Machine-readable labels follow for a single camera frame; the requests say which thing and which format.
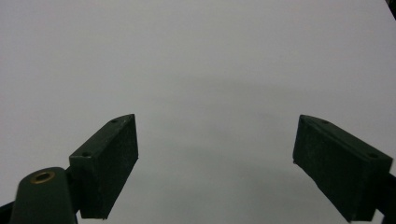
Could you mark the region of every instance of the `screw hole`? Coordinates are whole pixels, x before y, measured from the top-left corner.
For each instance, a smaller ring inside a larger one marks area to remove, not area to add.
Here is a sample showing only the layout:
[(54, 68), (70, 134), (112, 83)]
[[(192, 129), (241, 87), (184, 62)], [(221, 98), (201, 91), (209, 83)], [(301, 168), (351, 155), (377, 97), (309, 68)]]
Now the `screw hole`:
[(82, 156), (83, 157), (90, 157), (91, 156), (91, 152), (83, 152)]
[(378, 158), (378, 155), (376, 155), (374, 153), (369, 153), (369, 157), (376, 159), (376, 158)]
[(55, 173), (53, 173), (52, 171), (43, 172), (33, 176), (30, 182), (33, 184), (42, 184), (51, 180), (53, 177), (55, 177)]

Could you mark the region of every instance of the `white surface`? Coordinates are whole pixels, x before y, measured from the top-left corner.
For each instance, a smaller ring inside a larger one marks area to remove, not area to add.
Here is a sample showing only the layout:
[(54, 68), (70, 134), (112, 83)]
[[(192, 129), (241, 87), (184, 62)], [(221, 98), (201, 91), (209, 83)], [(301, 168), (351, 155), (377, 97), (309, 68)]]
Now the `white surface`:
[(298, 117), (396, 158), (395, 37), (383, 0), (2, 1), (0, 203), (135, 113), (105, 223), (346, 223), (292, 164)]

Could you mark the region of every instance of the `mounting hole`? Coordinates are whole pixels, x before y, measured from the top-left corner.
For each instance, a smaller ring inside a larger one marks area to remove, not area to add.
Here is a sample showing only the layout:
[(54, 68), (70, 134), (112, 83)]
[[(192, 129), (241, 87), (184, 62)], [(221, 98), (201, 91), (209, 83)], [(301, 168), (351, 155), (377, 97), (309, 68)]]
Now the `mounting hole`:
[(378, 155), (376, 155), (375, 153), (369, 153), (369, 157), (376, 159), (378, 158)]
[(42, 183), (45, 183), (45, 182), (51, 180), (53, 177), (55, 177), (55, 173), (53, 173), (52, 171), (41, 172), (41, 173), (34, 175), (30, 179), (30, 182), (32, 184), (42, 184)]
[(91, 156), (91, 152), (83, 152), (82, 156), (83, 157), (90, 157)]

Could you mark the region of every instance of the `gray background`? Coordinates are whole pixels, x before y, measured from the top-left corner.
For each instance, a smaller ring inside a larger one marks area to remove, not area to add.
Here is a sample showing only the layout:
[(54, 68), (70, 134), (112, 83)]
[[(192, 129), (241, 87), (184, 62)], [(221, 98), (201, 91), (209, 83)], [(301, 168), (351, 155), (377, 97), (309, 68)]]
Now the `gray background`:
[(0, 203), (135, 113), (104, 223), (346, 223), (292, 164), (298, 117), (396, 157), (395, 40), (384, 0), (1, 1)]

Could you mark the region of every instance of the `white tabletop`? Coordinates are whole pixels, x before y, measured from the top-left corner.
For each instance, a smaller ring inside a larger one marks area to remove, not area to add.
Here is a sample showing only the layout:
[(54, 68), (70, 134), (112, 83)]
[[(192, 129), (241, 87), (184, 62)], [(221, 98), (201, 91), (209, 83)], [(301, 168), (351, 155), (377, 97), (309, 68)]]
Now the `white tabletop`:
[(298, 118), (396, 158), (395, 40), (384, 0), (2, 1), (0, 204), (134, 113), (105, 223), (346, 223), (292, 163)]

